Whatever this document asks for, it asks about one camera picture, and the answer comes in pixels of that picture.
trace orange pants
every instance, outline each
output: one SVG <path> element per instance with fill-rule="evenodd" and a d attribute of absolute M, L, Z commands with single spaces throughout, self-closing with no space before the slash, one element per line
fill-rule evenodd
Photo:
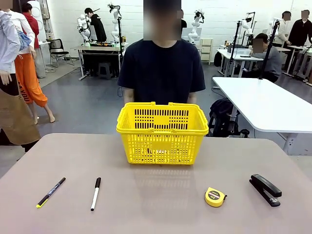
<path fill-rule="evenodd" d="M 20 94 L 27 104 L 33 101 L 44 107 L 48 98 L 43 94 L 36 75 L 35 63 L 31 54 L 18 55 L 15 59 L 16 76 L 19 81 Z"/>

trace yellow basket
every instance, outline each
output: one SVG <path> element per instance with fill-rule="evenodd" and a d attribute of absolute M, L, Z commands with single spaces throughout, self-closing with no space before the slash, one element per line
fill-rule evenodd
<path fill-rule="evenodd" d="M 127 103 L 117 121 L 129 163 L 194 164 L 208 133 L 207 119 L 194 104 Z"/>

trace white robot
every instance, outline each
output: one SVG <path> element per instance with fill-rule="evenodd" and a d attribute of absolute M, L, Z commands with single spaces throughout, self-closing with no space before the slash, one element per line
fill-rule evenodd
<path fill-rule="evenodd" d="M 249 37 L 249 36 L 253 35 L 253 30 L 249 27 L 249 25 L 247 24 L 247 21 L 245 19 L 242 19 L 242 21 L 240 22 L 240 26 L 243 27 L 244 29 L 246 29 L 245 36 Z M 243 38 L 243 34 L 237 35 L 237 40 L 242 39 L 242 38 Z"/>
<path fill-rule="evenodd" d="M 77 29 L 79 29 L 79 32 L 83 38 L 83 45 L 84 46 L 90 46 L 89 37 L 90 37 L 90 30 L 88 22 L 91 22 L 91 20 L 85 16 L 84 14 L 81 14 L 80 17 L 77 19 Z"/>
<path fill-rule="evenodd" d="M 282 21 L 283 19 L 280 19 L 280 18 L 277 18 L 277 17 L 274 17 L 273 20 L 271 20 L 269 22 L 269 28 L 267 30 L 267 35 L 269 36 L 269 38 L 271 37 L 272 33 L 273 33 L 273 27 L 275 25 L 275 22 L 276 21 Z M 277 37 L 278 36 L 278 28 L 276 29 L 276 32 L 275 32 L 275 35 L 274 37 Z"/>
<path fill-rule="evenodd" d="M 114 38 L 115 43 L 119 43 L 119 27 L 118 27 L 118 15 L 120 15 L 121 19 L 121 14 L 120 14 L 120 6 L 115 6 L 112 3 L 107 5 L 110 10 L 109 12 L 111 13 L 112 11 L 114 12 L 114 19 L 113 19 L 113 24 L 114 24 L 114 31 L 112 31 L 112 36 Z"/>
<path fill-rule="evenodd" d="M 199 9 L 199 10 L 196 10 L 195 11 L 195 17 L 194 17 L 194 21 L 192 22 L 192 26 L 193 26 L 193 29 L 192 29 L 192 32 L 189 33 L 189 42 L 191 44 L 195 44 L 195 39 L 198 38 L 198 34 L 197 34 L 197 28 L 200 26 L 200 23 L 204 23 L 204 13 L 202 11 L 202 9 Z"/>

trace black stapler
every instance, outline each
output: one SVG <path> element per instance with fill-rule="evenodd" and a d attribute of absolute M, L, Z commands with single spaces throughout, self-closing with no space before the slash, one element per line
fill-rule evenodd
<path fill-rule="evenodd" d="M 266 180 L 264 177 L 255 174 L 251 176 L 249 182 L 255 187 L 255 189 L 257 189 L 257 191 L 271 206 L 276 207 L 281 204 L 276 199 L 276 197 L 281 197 L 282 191 L 280 191 L 275 185 Z"/>

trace marker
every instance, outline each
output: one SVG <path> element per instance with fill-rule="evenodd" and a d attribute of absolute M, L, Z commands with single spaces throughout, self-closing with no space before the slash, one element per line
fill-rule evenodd
<path fill-rule="evenodd" d="M 66 178 L 64 177 L 63 179 L 60 180 L 60 182 L 54 186 L 53 189 L 51 189 L 50 192 L 48 192 L 48 194 L 37 204 L 37 208 L 40 208 L 41 206 L 44 205 L 44 203 L 46 203 L 46 201 L 49 199 L 49 197 L 56 191 L 56 189 L 59 188 L 59 186 L 66 180 Z"/>
<path fill-rule="evenodd" d="M 101 178 L 97 178 L 97 181 L 96 181 L 96 190 L 94 192 L 94 197 L 93 197 L 93 202 L 92 202 L 92 205 L 91 205 L 91 211 L 94 211 L 94 207 L 96 206 L 96 202 L 97 202 L 97 197 L 98 197 L 98 190 L 99 190 L 99 185 L 101 183 Z"/>

